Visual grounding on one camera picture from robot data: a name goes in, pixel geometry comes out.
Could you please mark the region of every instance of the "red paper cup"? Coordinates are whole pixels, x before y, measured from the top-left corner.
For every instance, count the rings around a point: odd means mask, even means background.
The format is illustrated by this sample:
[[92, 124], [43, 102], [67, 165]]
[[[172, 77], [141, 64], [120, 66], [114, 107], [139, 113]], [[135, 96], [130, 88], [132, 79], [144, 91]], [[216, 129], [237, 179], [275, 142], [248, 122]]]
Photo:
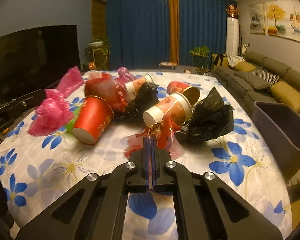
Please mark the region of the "red paper cup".
[[136, 98], [141, 85], [145, 82], [154, 83], [154, 80], [153, 80], [152, 76], [150, 76], [148, 74], [148, 75], [145, 75], [144, 77], [135, 79], [128, 83], [125, 83], [125, 86], [126, 86], [126, 89], [128, 92], [128, 101], [132, 101], [133, 99]]
[[72, 133], [83, 143], [94, 144], [113, 116], [111, 107], [102, 98], [87, 97], [74, 123]]
[[198, 88], [178, 81], [170, 82], [167, 87], [168, 95], [171, 95], [174, 92], [182, 93], [188, 99], [191, 106], [193, 106], [200, 97], [200, 90]]
[[145, 111], [143, 120], [146, 126], [149, 127], [161, 121], [164, 115], [168, 115], [177, 125], [180, 125], [188, 121], [191, 114], [191, 105], [188, 99], [183, 94], [175, 92]]

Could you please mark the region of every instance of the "potted plant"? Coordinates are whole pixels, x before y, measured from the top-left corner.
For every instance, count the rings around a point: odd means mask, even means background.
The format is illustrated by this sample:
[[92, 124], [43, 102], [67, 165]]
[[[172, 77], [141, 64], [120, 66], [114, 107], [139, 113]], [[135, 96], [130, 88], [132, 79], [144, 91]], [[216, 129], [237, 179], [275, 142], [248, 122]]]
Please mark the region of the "potted plant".
[[209, 47], [202, 46], [194, 48], [193, 50], [189, 51], [192, 56], [191, 65], [198, 67], [198, 68], [206, 68], [207, 69], [207, 62], [206, 57], [209, 54]]
[[108, 62], [108, 56], [110, 55], [110, 45], [107, 37], [93, 37], [91, 43], [88, 45], [90, 48], [101, 48], [102, 54], [102, 69], [106, 69], [106, 63]]

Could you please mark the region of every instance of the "gray sofa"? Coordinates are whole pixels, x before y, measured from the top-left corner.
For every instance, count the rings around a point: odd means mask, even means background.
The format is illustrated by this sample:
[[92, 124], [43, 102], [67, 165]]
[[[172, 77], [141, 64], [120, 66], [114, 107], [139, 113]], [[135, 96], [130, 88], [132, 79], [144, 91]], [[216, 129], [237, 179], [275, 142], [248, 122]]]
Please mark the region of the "gray sofa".
[[[257, 68], [279, 75], [280, 80], [284, 80], [300, 92], [300, 73], [288, 65], [253, 51], [246, 53], [245, 60]], [[235, 72], [231, 68], [213, 66], [211, 73], [230, 92], [250, 117], [253, 115], [255, 101], [276, 102], [269, 92], [255, 91], [245, 80], [236, 76]]]

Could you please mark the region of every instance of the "patterned pillow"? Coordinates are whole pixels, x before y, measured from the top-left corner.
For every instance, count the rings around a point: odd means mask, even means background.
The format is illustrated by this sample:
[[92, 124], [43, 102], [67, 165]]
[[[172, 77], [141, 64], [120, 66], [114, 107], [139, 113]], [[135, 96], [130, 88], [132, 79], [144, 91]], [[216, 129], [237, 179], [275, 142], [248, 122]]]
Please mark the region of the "patterned pillow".
[[256, 68], [250, 73], [257, 75], [258, 77], [262, 78], [265, 81], [268, 81], [270, 83], [270, 86], [273, 86], [274, 84], [278, 83], [280, 80], [280, 76], [272, 74], [271, 72], [259, 68]]

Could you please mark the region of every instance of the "blue curtain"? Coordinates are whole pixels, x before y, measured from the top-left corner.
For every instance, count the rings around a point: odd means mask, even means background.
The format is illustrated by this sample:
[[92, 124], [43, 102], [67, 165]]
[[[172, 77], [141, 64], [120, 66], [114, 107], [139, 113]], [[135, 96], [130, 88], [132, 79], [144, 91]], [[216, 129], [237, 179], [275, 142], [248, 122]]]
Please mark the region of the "blue curtain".
[[180, 65], [191, 65], [189, 51], [207, 45], [211, 53], [226, 51], [226, 7], [233, 0], [179, 0]]
[[158, 68], [170, 57], [168, 0], [107, 0], [111, 70]]

